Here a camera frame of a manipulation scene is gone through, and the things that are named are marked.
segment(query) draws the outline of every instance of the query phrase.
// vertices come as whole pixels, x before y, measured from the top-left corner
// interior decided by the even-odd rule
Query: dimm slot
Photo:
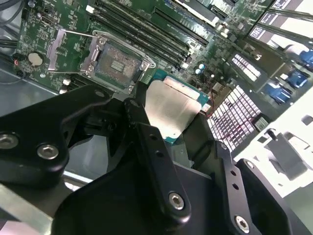
[[[150,38],[150,37],[140,33],[140,29],[135,28],[134,26],[132,27],[132,25],[128,24],[127,22],[121,21],[113,12],[102,11],[100,13],[100,15],[102,17],[106,18],[107,20],[114,22],[115,24],[118,24],[120,27],[124,28],[126,31],[130,32],[131,34],[136,35],[140,39],[147,41],[148,43],[152,44],[155,48],[162,51],[163,53],[169,54],[170,56],[172,56],[176,60],[178,60],[178,61],[184,60],[185,56],[179,54],[176,51],[172,51],[170,48],[168,48],[168,46],[163,47],[163,45],[160,44],[156,39]]]
[[[97,20],[100,22],[100,24],[103,24],[105,27],[109,28],[113,32],[115,32],[117,35],[120,35],[127,39],[128,41],[132,42],[134,45],[138,45],[144,50],[149,51],[151,54],[156,55],[163,59],[164,61],[167,61],[168,63],[172,64],[173,66],[179,66],[180,62],[176,61],[175,59],[171,58],[169,55],[164,54],[164,53],[156,53],[155,48],[151,47],[150,45],[147,45],[143,42],[140,42],[138,39],[134,38],[133,36],[130,36],[129,34],[125,33],[122,29],[116,27],[112,23],[110,23],[107,19],[99,16],[99,15],[94,15]]]
[[[169,34],[167,31],[165,31],[161,27],[155,25],[154,23],[150,22],[149,20],[142,17],[138,13],[132,11],[131,9],[127,8],[126,6],[119,4],[119,3],[117,3],[118,4],[118,6],[117,6],[111,1],[106,1],[105,5],[104,5],[104,3],[102,1],[99,1],[99,0],[96,1],[96,4],[101,5],[101,6],[105,6],[105,7],[110,6],[111,8],[114,8],[116,11],[118,11],[119,15],[123,16],[124,18],[126,17],[128,20],[130,20],[131,18],[139,19],[141,22],[143,22],[147,25],[147,30],[151,31],[151,29],[149,29],[149,27],[153,28],[153,30],[156,31],[154,33],[158,37],[169,42],[170,44],[174,44],[175,48],[179,48],[179,50],[188,52],[189,47],[185,42],[181,41],[180,39],[178,39],[176,37],[173,37],[173,35]]]
[[[177,20],[175,20],[174,18],[172,18],[171,16],[169,16],[168,14],[164,13],[163,11],[161,11],[160,9],[158,9],[157,7],[155,7],[154,9],[154,13],[160,17],[162,17],[163,19],[167,20],[170,24],[172,24],[174,27],[176,27],[177,29],[181,30],[182,32],[186,33],[189,37],[193,38],[195,41],[199,42],[202,46],[207,46],[208,45],[208,41],[199,36],[198,34],[196,34],[195,32],[193,32],[192,30],[190,30],[189,28],[183,26],[181,23],[179,23]]]
[[[177,53],[179,53],[183,56],[186,56],[188,54],[188,48],[186,45],[184,45],[184,47],[181,47],[180,45],[178,45],[176,43],[176,40],[171,40],[171,38],[164,38],[164,36],[160,35],[160,33],[155,33],[153,31],[151,31],[147,26],[145,26],[143,24],[139,24],[138,22],[132,20],[130,17],[126,17],[125,14],[123,14],[123,12],[121,12],[118,8],[114,8],[108,4],[102,5],[98,8],[99,9],[102,8],[103,10],[107,10],[107,11],[110,11],[110,12],[118,15],[119,18],[123,19],[128,24],[134,25],[135,27],[137,27],[142,32],[146,33],[147,35],[151,35],[152,38],[156,38],[160,42],[166,44],[167,46],[169,46],[169,48],[171,50],[175,50]]]

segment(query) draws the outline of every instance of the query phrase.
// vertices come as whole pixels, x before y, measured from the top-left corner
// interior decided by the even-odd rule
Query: black metal bracket
[[[25,198],[41,188],[33,204],[51,199],[62,188],[68,150],[101,135],[108,139],[109,173],[63,201],[52,234],[97,234],[108,227],[108,234],[310,234],[256,167],[233,164],[201,114],[184,137],[194,168],[212,179],[174,165],[142,100],[122,102],[85,86],[0,117],[0,182]],[[68,192],[57,194],[62,200]]]
[[[240,159],[236,166],[243,177],[252,220],[263,235],[311,234],[251,161]]]
[[[223,213],[228,229],[234,234],[261,233],[252,222],[240,170],[233,164],[226,145],[215,141],[211,154],[198,168],[210,175],[223,197]]]
[[[1,118],[0,181],[32,188],[56,185],[68,163],[68,149],[92,135],[109,138],[109,151],[136,158],[147,172],[159,217],[171,230],[188,222],[191,206],[162,136],[149,124],[143,105],[121,102],[94,86],[85,86]],[[129,148],[135,148],[127,156]]]

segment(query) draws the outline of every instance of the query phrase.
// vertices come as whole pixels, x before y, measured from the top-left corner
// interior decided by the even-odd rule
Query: cable
[[[2,28],[4,31],[6,31],[8,34],[15,37],[16,39],[19,37],[19,34],[17,32],[15,32],[13,29],[6,25],[0,26],[0,28]]]
[[[19,1],[20,0],[9,0],[9,1],[1,3],[0,4],[0,11],[6,10],[6,9],[10,8],[11,6],[14,6]]]
[[[8,40],[8,39],[0,39],[1,44],[17,44],[18,41],[16,40]]]
[[[23,81],[23,79],[26,78],[26,72],[23,69],[23,67],[19,64],[19,62],[17,60],[14,60],[14,64],[22,71],[22,77],[16,81],[13,82],[0,82],[0,85],[12,85],[12,84],[16,84],[19,83],[21,81]]]
[[[246,125],[246,122],[252,122],[255,118],[254,117],[250,117],[248,120],[244,121],[242,124],[240,124],[239,126],[236,127],[235,130],[232,131],[232,133],[228,133],[227,135],[225,135],[223,138],[219,139],[219,141],[224,141],[225,139],[227,139],[228,137],[231,136],[231,134],[235,134],[236,131],[239,131],[240,129],[242,129],[242,127],[244,125]]]
[[[4,26],[4,25],[7,25],[7,24],[11,23],[11,22],[18,16],[18,14],[21,12],[21,10],[23,9],[23,7],[24,7],[24,0],[21,1],[21,4],[20,4],[19,8],[18,8],[18,10],[14,13],[14,15],[13,15],[10,19],[8,19],[7,21],[0,22],[0,26]]]
[[[8,64],[12,64],[12,58],[2,52],[0,52],[0,59]]]
[[[206,116],[206,118],[208,119],[209,117],[212,116],[212,114],[214,113],[214,98],[213,98],[213,89],[211,86],[211,98],[212,98],[212,107],[211,107],[211,112]]]
[[[16,45],[8,45],[8,44],[1,44],[0,47],[2,48],[9,48],[9,49],[16,49]]]

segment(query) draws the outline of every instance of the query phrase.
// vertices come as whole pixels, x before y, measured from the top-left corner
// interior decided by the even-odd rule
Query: screw
[[[139,69],[144,71],[148,66],[149,66],[149,64],[147,62],[142,61]]]
[[[133,89],[134,89],[134,86],[129,86],[129,87],[128,87],[129,93],[131,93],[131,92],[133,91]]]
[[[28,6],[30,7],[30,8],[34,8],[35,7],[35,2],[34,1],[28,1]]]
[[[235,221],[236,221],[238,228],[241,231],[243,231],[245,234],[248,234],[250,232],[250,228],[249,228],[248,223],[241,216],[239,216],[239,215],[235,216]]]
[[[222,147],[223,149],[227,150],[227,146],[226,146],[225,144],[221,143],[221,147]]]
[[[52,160],[59,155],[59,150],[51,144],[43,144],[37,149],[37,154],[43,159]]]
[[[89,65],[89,66],[88,66],[88,72],[93,72],[93,70],[94,70],[94,66]]]
[[[95,94],[99,97],[104,97],[104,94],[100,91],[95,91]]]
[[[182,210],[184,208],[184,200],[179,194],[175,192],[171,192],[169,195],[169,200],[170,200],[171,205],[176,210]]]
[[[99,44],[100,45],[104,45],[106,43],[106,41],[103,38],[99,38]]]
[[[0,149],[11,149],[18,145],[19,139],[11,134],[0,135]]]
[[[253,169],[254,168],[254,165],[252,164],[252,162],[248,161],[248,160],[245,160],[246,164],[251,168]]]

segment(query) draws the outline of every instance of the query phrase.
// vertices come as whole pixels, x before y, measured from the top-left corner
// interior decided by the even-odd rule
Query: ram slot
[[[184,42],[170,35],[167,31],[164,31],[162,28],[152,24],[146,18],[141,15],[133,12],[129,8],[126,8],[123,5],[116,6],[113,2],[106,1],[105,3],[97,0],[95,3],[96,6],[106,8],[111,12],[117,14],[120,18],[129,22],[132,25],[140,28],[143,32],[151,34],[151,36],[157,38],[163,43],[167,44],[170,48],[173,48],[182,55],[188,53],[188,46]]]
[[[149,34],[142,32],[141,28],[137,28],[134,25],[132,25],[131,23],[122,20],[119,15],[116,15],[115,13],[113,13],[111,11],[107,11],[106,9],[103,9],[103,8],[96,8],[96,10],[99,11],[98,14],[100,16],[108,19],[110,22],[114,22],[115,24],[121,26],[122,28],[124,28],[125,30],[130,32],[131,34],[136,35],[140,39],[150,43],[151,45],[153,45],[155,48],[162,51],[163,53],[167,53],[167,54],[171,55],[173,58],[176,58],[178,61],[184,60],[185,55],[181,55],[179,52],[172,50],[170,47],[168,47],[165,44],[162,44],[162,42],[153,38]]]
[[[123,11],[118,8],[114,8],[113,6],[106,4],[99,6],[96,9],[99,11],[106,11],[108,14],[114,14],[115,16],[118,16],[116,19],[121,19],[121,21],[125,24],[136,27],[138,30],[140,30],[139,33],[142,33],[143,35],[148,35],[150,40],[154,40],[158,44],[167,45],[167,48],[171,51],[174,51],[176,54],[182,56],[186,56],[188,54],[188,48],[186,45],[184,47],[180,46],[175,41],[171,40],[171,38],[166,38],[161,33],[149,29],[147,25],[138,23],[133,19],[131,15],[126,16],[125,14],[123,14]]]
[[[95,14],[93,14],[93,16],[96,17],[96,20],[100,24],[104,25],[105,27],[107,27],[112,32],[116,33],[117,35],[120,35],[121,37],[124,37],[128,41],[132,42],[133,45],[137,45],[143,48],[144,50],[150,52],[153,55],[158,56],[159,58],[163,59],[164,61],[167,61],[168,63],[172,64],[175,67],[181,64],[181,61],[171,57],[170,55],[168,55],[167,53],[164,53],[163,51],[160,51],[159,49],[155,48],[148,42],[140,39],[136,35],[131,34],[127,29],[114,25],[111,21],[104,18],[103,16],[95,15]]]
[[[184,32],[185,34],[187,34],[189,37],[193,38],[195,41],[199,42],[202,46],[206,47],[208,45],[209,42],[205,38],[199,36],[198,34],[193,32],[189,28],[183,26],[177,20],[175,20],[174,18],[172,18],[168,14],[164,13],[163,11],[158,9],[157,7],[155,7],[155,9],[154,9],[154,13],[156,15],[160,16],[161,18],[165,19],[166,21],[168,21],[168,23],[173,25],[175,28],[177,28],[177,29],[181,30],[182,32]]]

